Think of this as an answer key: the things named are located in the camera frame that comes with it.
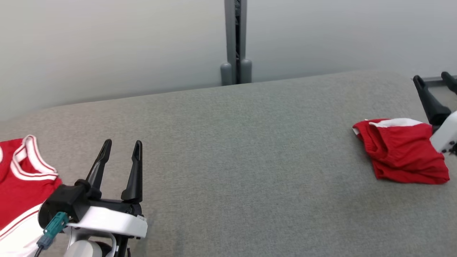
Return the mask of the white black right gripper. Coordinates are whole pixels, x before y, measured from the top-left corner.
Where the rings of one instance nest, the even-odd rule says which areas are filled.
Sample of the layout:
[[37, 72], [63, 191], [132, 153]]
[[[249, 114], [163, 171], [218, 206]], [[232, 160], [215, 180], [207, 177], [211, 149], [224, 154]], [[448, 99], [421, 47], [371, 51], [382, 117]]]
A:
[[[448, 89], [457, 95], [457, 79], [450, 73], [441, 73], [441, 80]], [[413, 77], [418, 97], [421, 101], [428, 122], [433, 126], [440, 126], [431, 136], [430, 142], [440, 153], [449, 153], [457, 156], [457, 111], [451, 112], [442, 105], [429, 91], [429, 87], [419, 76]]]

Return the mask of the grey metal partition post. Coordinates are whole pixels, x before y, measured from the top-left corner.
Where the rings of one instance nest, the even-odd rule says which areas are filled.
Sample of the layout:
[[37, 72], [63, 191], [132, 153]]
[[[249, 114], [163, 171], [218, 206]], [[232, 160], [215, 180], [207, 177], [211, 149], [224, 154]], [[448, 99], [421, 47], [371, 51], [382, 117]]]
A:
[[246, 55], [248, 0], [224, 0], [227, 60], [220, 66], [222, 85], [252, 82], [252, 61]]

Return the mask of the red white basketball jersey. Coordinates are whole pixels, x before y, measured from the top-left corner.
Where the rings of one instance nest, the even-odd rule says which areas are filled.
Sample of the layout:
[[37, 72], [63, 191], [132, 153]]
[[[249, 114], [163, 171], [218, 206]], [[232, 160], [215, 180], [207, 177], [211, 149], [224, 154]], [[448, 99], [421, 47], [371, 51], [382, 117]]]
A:
[[33, 257], [43, 234], [39, 210], [62, 184], [36, 137], [0, 142], [0, 257]]

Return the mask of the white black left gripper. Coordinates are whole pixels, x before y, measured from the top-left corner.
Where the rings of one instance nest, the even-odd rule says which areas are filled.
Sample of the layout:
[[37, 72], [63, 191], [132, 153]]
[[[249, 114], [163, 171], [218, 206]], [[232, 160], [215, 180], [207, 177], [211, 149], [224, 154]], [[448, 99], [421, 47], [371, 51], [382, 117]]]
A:
[[[105, 164], [111, 152], [112, 140], [105, 140], [86, 178], [91, 189], [100, 191]], [[127, 187], [121, 193], [121, 200], [90, 200], [90, 207], [79, 222], [67, 224], [67, 234], [72, 232], [109, 236], [121, 235], [142, 239], [147, 235], [147, 219], [142, 213], [143, 161], [142, 142], [137, 140], [132, 153], [132, 166]]]

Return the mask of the red shorts white trim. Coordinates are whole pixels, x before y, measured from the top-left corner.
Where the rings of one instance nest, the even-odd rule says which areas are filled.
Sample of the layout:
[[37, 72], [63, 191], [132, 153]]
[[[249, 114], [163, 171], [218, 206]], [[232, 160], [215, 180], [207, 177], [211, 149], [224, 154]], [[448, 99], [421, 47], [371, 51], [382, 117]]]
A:
[[363, 142], [377, 179], [429, 185], [449, 181], [444, 155], [430, 142], [431, 125], [410, 118], [366, 119], [352, 129]]

